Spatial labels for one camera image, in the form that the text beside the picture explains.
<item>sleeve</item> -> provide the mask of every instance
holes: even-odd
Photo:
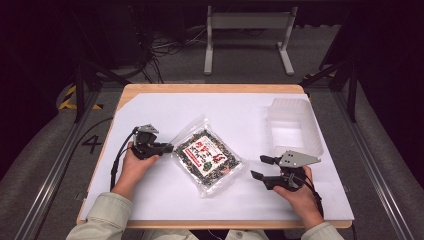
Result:
[[[66,239],[121,239],[131,214],[130,200],[115,194],[100,194],[87,216],[87,222],[75,226]]]
[[[328,222],[321,223],[306,231],[302,240],[342,240],[337,229]]]

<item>wooden table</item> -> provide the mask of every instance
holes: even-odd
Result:
[[[117,111],[140,93],[304,93],[299,85],[259,85],[259,84],[129,84],[123,90]],[[77,224],[82,224],[80,217]],[[348,228],[352,221],[329,221],[336,228]],[[303,228],[300,221],[170,221],[170,220],[129,220],[128,228],[139,229],[293,229]]]

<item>metal stand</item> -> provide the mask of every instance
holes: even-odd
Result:
[[[84,114],[85,111],[84,85],[87,84],[89,91],[100,91],[100,89],[102,88],[102,83],[100,82],[99,77],[96,75],[97,72],[101,72],[113,81],[121,83],[124,86],[131,83],[93,62],[81,60],[80,64],[75,69],[75,81],[77,92],[77,116],[75,118],[75,123],[79,122],[81,116]]]
[[[207,46],[204,74],[212,74],[213,42],[212,29],[284,29],[284,39],[277,42],[283,65],[287,75],[294,75],[294,70],[287,54],[287,44],[296,18],[297,7],[291,12],[278,13],[213,13],[208,6]]]
[[[329,87],[331,91],[340,92],[343,89],[343,86],[349,82],[349,94],[348,94],[348,103],[347,111],[349,113],[350,120],[356,122],[355,118],[355,102],[356,102],[356,89],[357,89],[357,68],[354,61],[346,61],[334,64],[321,72],[305,79],[299,85],[303,88],[309,86],[310,84],[324,78],[325,76],[335,72],[334,78],[331,80]]]

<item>aluminum rail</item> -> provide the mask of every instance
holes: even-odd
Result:
[[[389,219],[393,225],[393,228],[396,231],[396,234],[399,239],[404,240],[413,240],[414,237],[409,230],[409,227],[400,212],[399,207],[396,204],[396,201],[392,195],[390,188],[387,186],[386,181],[383,178],[377,164],[375,163],[374,157],[372,156],[368,146],[365,143],[365,140],[362,136],[362,133],[356,123],[353,123],[350,120],[349,114],[346,111],[346,100],[343,97],[342,93],[334,92],[333,97],[336,100],[340,112],[343,113],[345,121],[348,123],[350,131],[356,141],[357,146],[359,147],[362,154],[362,161],[368,172],[368,175],[371,178],[372,183],[374,184],[375,190],[377,191],[378,196],[380,197],[381,203],[383,204],[384,209],[389,216]]]
[[[46,180],[43,185],[41,185],[40,191],[38,192],[31,209],[19,228],[19,231],[14,238],[15,240],[34,239],[36,237],[36,233],[42,227],[42,223],[47,216],[50,204],[59,189],[63,176],[66,173],[66,168],[70,161],[69,158],[77,141],[77,137],[84,126],[84,122],[88,118],[90,113],[89,109],[95,104],[98,95],[98,92],[90,92],[87,94],[85,106],[85,109],[87,110],[81,116],[78,123],[75,123],[72,127],[55,163],[47,175]]]

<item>metal frame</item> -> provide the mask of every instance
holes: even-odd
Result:
[[[345,121],[348,123],[349,130],[351,131],[357,146],[362,154],[362,160],[365,166],[365,169],[368,172],[368,175],[371,178],[374,188],[381,200],[381,203],[384,209],[387,212],[387,215],[390,219],[390,222],[393,225],[393,228],[398,236],[398,239],[412,240],[414,239],[411,230],[408,227],[402,213],[400,212],[399,207],[393,197],[393,194],[387,185],[386,181],[381,174],[374,157],[371,154],[363,136],[361,130],[358,128],[356,123],[352,122],[349,116],[349,113],[346,109],[346,101],[343,97],[343,94],[340,92],[333,93],[334,99],[342,112]]]
[[[90,109],[96,102],[99,92],[91,92],[88,94],[85,109]],[[88,118],[90,111],[84,111],[78,122],[72,127],[55,163],[53,164],[46,180],[41,185],[40,191],[28,211],[19,231],[15,236],[15,240],[25,240],[36,238],[44,222],[46,214],[51,203],[59,189],[60,183],[66,173],[66,168],[70,161],[72,148],[74,147],[77,137],[80,134],[84,122]]]
[[[208,6],[207,15],[207,46],[205,56],[204,74],[212,74],[213,41],[212,29],[283,29],[284,39],[277,42],[278,51],[287,75],[294,75],[293,66],[287,54],[287,45],[296,19],[297,7],[292,7],[290,12],[274,13],[213,13]]]

